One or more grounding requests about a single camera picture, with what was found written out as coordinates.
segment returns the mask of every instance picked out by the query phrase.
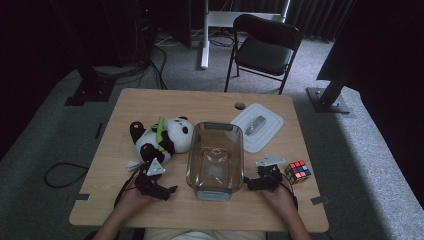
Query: clear glass bowl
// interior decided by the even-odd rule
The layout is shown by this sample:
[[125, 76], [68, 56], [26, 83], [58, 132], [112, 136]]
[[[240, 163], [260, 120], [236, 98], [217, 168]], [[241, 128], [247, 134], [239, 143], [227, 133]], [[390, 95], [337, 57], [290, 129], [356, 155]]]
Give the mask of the clear glass bowl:
[[230, 123], [194, 127], [187, 184], [199, 199], [228, 201], [243, 186], [243, 131]]

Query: wooden table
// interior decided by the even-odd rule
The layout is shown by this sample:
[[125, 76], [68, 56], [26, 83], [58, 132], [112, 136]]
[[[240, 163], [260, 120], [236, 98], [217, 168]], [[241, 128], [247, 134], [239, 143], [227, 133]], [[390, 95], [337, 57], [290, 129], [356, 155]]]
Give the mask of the wooden table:
[[[76, 201], [70, 222], [99, 226], [112, 211], [116, 195], [131, 175], [126, 171], [127, 163], [136, 159], [129, 133], [131, 122], [140, 121], [147, 127], [160, 116], [186, 116], [194, 125], [203, 121], [231, 122], [241, 112], [234, 107], [236, 102], [246, 106], [260, 103], [284, 119], [278, 134], [260, 152], [245, 152], [245, 176], [258, 177], [255, 162], [265, 154], [284, 158], [286, 163], [305, 160], [312, 176], [293, 186], [299, 213], [309, 232], [326, 231], [328, 220], [323, 205], [311, 202], [320, 193], [289, 96], [146, 89], [122, 91], [80, 191], [90, 197]], [[128, 227], [286, 231], [260, 192], [248, 191], [247, 187], [234, 193], [228, 202], [198, 200], [186, 183], [187, 161], [188, 153], [176, 154], [164, 164], [167, 172], [159, 184], [178, 185], [177, 191], [168, 201], [151, 204], [140, 212], [127, 223]]]

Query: panda face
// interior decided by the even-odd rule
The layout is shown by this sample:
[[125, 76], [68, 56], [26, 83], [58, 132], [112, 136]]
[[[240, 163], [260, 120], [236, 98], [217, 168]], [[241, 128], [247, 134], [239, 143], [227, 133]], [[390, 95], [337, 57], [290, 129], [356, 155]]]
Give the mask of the panda face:
[[184, 121], [182, 121], [182, 120], [180, 120], [180, 119], [175, 119], [174, 120], [177, 124], [179, 124], [179, 125], [181, 125], [182, 126], [182, 128], [181, 128], [181, 132], [183, 132], [184, 134], [188, 134], [188, 128], [187, 128], [187, 126], [185, 125], [185, 122], [187, 121], [187, 120], [185, 120], [185, 122]]
[[165, 120], [165, 129], [174, 143], [176, 153], [187, 152], [190, 149], [194, 126], [187, 118], [170, 118]]

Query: gray carpet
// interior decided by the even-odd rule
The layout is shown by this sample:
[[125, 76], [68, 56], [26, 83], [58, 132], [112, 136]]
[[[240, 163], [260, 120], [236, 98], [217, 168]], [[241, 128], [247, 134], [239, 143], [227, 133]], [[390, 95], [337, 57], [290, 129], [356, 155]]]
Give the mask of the gray carpet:
[[[226, 38], [219, 42], [230, 43]], [[209, 68], [200, 70], [201, 48], [164, 42], [163, 80], [168, 89], [217, 91], [224, 89], [230, 48], [211, 45]], [[283, 94], [293, 98], [302, 132], [315, 170], [330, 228], [314, 239], [424, 239], [424, 213], [403, 178], [381, 134], [360, 100], [345, 88], [342, 96], [353, 114], [317, 113], [307, 87], [325, 87], [316, 81], [331, 43], [305, 39]], [[155, 49], [153, 62], [161, 69], [165, 55]], [[99, 67], [108, 74], [128, 70]], [[233, 79], [229, 92], [276, 94], [278, 82], [248, 73]], [[143, 75], [117, 81], [109, 102], [87, 102], [65, 107], [80, 82], [77, 71], [57, 84], [50, 96], [0, 163], [0, 239], [84, 239], [97, 227], [72, 226], [68, 217], [83, 179], [66, 188], [51, 188], [45, 172], [55, 163], [89, 166], [120, 91], [127, 87], [157, 88], [153, 67]], [[60, 167], [49, 180], [66, 183], [83, 169]], [[131, 239], [124, 229], [120, 239]], [[286, 239], [269, 233], [270, 240]]]

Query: person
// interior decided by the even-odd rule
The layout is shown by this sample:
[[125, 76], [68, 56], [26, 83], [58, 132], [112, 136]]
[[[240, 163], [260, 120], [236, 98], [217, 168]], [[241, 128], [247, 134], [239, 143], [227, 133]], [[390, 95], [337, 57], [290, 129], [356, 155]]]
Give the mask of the person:
[[[121, 196], [118, 204], [108, 218], [104, 221], [103, 225], [97, 231], [94, 236], [94, 240], [113, 240], [119, 233], [121, 227], [125, 224], [127, 220], [137, 214], [139, 211], [142, 211], [144, 208], [148, 207], [149, 204], [160, 201], [156, 198], [142, 195], [134, 185], [134, 177], [131, 182], [128, 184], [127, 190]], [[282, 186], [278, 186], [274, 192], [268, 190], [262, 190], [264, 198], [280, 216], [282, 221], [287, 226], [288, 232], [293, 240], [310, 240], [309, 233], [297, 212], [296, 205], [293, 201], [293, 195], [289, 190], [290, 183], [286, 178], [283, 177], [281, 182]], [[202, 232], [188, 232], [182, 231], [181, 234], [186, 237], [183, 238], [174, 238], [174, 239], [215, 239], [217, 235], [221, 238], [225, 238], [226, 234], [233, 234], [231, 238], [228, 239], [248, 239], [247, 234], [253, 234], [251, 239], [265, 238], [265, 234], [257, 234], [256, 232], [243, 232], [235, 231], [236, 233], [230, 233], [232, 231], [202, 231]]]

